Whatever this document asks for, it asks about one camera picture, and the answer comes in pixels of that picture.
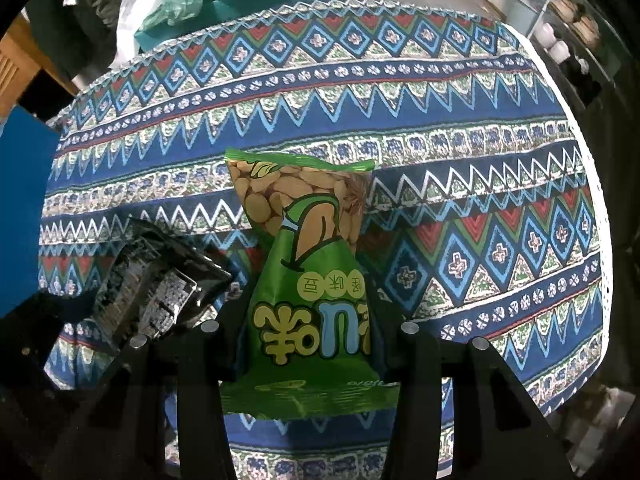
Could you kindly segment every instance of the white plastic bag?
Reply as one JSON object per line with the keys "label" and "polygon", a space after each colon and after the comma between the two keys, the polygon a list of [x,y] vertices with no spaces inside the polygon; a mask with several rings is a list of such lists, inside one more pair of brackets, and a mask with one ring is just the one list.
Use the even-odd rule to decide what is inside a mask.
{"label": "white plastic bag", "polygon": [[118,28],[116,29],[116,57],[110,68],[119,69],[120,65],[138,54],[140,46],[134,34],[143,20],[160,4],[161,0],[122,0]]}

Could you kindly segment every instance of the wooden furniture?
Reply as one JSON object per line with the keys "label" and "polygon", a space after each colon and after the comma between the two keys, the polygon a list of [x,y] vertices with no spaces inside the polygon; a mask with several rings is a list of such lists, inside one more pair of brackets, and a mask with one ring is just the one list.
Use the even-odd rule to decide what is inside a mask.
{"label": "wooden furniture", "polygon": [[60,76],[31,35],[29,22],[19,14],[0,40],[0,117],[7,117],[36,74],[44,70],[67,92],[75,96],[78,88]]}

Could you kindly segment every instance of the blue geometric tablecloth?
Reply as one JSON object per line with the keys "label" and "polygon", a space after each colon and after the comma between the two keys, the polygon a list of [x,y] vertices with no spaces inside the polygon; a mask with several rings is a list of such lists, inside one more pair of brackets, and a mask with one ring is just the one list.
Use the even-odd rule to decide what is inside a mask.
{"label": "blue geometric tablecloth", "polygon": [[[98,286],[133,216],[231,259],[214,316],[264,256],[226,148],[374,158],[357,256],[382,296],[442,338],[489,338],[545,413],[604,354],[610,238],[593,161],[532,47],[501,23],[393,2],[267,10],[107,74],[56,127],[40,231],[52,292]],[[91,320],[67,325],[47,371],[89,386],[104,345]],[[443,380],[442,469],[451,389]],[[240,478],[376,478],[392,419],[228,415],[226,428]]]}

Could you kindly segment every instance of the bag's sealed edge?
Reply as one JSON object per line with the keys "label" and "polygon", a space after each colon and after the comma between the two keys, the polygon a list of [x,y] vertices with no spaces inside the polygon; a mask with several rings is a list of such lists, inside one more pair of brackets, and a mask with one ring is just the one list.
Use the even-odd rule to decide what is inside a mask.
{"label": "bag's sealed edge", "polygon": [[373,171],[376,161],[373,158],[353,162],[351,164],[331,164],[311,155],[298,155],[296,153],[270,153],[270,152],[244,152],[235,148],[227,148],[225,162],[230,160],[244,160],[245,162],[273,162],[275,164],[304,166],[317,170],[329,171]]}

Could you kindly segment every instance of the teal box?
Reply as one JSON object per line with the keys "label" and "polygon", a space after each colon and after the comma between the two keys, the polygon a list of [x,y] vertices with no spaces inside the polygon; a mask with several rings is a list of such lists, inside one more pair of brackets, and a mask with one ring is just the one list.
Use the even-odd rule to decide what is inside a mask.
{"label": "teal box", "polygon": [[241,18],[254,12],[277,9],[282,5],[293,5],[298,2],[311,3],[312,1],[314,0],[214,0],[205,2],[200,14],[194,18],[178,22],[173,26],[161,23],[149,30],[139,30],[135,33],[135,38],[142,50],[148,51],[163,41],[180,38],[197,30]]}

